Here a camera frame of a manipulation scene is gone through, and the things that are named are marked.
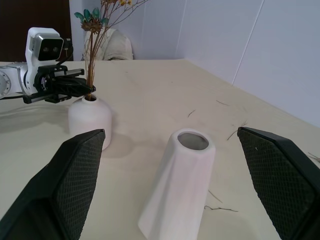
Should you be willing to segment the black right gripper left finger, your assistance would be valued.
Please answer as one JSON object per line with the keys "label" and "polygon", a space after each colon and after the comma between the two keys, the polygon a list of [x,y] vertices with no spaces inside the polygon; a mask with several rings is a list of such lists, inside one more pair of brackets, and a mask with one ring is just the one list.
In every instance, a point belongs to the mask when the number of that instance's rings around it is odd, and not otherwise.
{"label": "black right gripper left finger", "polygon": [[0,240],[79,240],[105,137],[95,129],[63,142],[0,220]]}

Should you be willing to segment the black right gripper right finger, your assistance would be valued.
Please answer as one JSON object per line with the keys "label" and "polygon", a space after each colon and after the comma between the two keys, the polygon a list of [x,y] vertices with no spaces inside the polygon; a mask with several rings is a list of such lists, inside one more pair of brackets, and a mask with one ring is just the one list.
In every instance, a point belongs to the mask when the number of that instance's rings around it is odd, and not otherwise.
{"label": "black right gripper right finger", "polygon": [[253,187],[281,240],[320,240],[320,168],[290,139],[239,127]]}

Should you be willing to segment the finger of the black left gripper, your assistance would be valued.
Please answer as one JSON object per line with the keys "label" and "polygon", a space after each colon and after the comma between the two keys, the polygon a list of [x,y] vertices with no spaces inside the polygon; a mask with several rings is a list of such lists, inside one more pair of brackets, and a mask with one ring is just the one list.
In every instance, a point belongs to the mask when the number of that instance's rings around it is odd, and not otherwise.
{"label": "finger of the black left gripper", "polygon": [[96,91],[96,87],[87,85],[62,85],[56,88],[56,93],[71,97],[81,97],[89,95]]}
{"label": "finger of the black left gripper", "polygon": [[60,86],[82,86],[89,87],[87,80],[81,77],[74,76],[59,76],[55,78],[55,84]]}

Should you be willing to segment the dried flower bouquet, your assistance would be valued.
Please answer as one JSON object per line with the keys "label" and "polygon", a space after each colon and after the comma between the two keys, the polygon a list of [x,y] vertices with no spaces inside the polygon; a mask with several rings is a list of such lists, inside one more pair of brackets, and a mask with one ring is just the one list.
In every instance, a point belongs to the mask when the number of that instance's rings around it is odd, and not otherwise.
{"label": "dried flower bouquet", "polygon": [[75,12],[88,40],[84,41],[86,83],[92,87],[95,79],[95,64],[98,50],[107,37],[107,31],[129,18],[149,0],[100,0],[100,6],[92,10]]}

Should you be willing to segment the round white vase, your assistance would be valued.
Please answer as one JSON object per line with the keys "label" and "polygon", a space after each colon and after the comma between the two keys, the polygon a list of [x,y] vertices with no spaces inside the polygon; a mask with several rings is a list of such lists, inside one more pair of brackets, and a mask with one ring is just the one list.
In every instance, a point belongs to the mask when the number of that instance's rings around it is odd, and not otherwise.
{"label": "round white vase", "polygon": [[103,129],[105,139],[102,149],[105,150],[112,138],[112,110],[102,99],[92,95],[74,101],[68,108],[68,129],[71,136]]}

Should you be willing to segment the white cloth sack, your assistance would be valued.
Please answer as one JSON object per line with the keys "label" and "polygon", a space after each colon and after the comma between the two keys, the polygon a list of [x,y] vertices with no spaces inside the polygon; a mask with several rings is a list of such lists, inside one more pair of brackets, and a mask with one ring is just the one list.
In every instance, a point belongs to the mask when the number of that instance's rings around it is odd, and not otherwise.
{"label": "white cloth sack", "polygon": [[101,46],[98,48],[96,60],[133,60],[132,44],[128,37],[114,28],[107,30]]}

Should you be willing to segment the dark brown door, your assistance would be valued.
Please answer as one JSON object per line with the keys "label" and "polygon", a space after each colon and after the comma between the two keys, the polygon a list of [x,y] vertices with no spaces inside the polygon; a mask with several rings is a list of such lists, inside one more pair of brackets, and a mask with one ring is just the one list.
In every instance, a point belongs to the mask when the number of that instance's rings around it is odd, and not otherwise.
{"label": "dark brown door", "polygon": [[0,62],[24,62],[28,30],[53,28],[71,38],[69,0],[0,0]]}

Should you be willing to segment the tall tapered white vase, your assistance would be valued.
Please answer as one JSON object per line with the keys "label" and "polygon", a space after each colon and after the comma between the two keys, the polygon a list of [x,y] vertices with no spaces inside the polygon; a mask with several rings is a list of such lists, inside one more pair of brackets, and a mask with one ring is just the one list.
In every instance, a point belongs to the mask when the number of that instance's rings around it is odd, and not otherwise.
{"label": "tall tapered white vase", "polygon": [[138,220],[147,240],[197,240],[215,154],[198,130],[171,134]]}

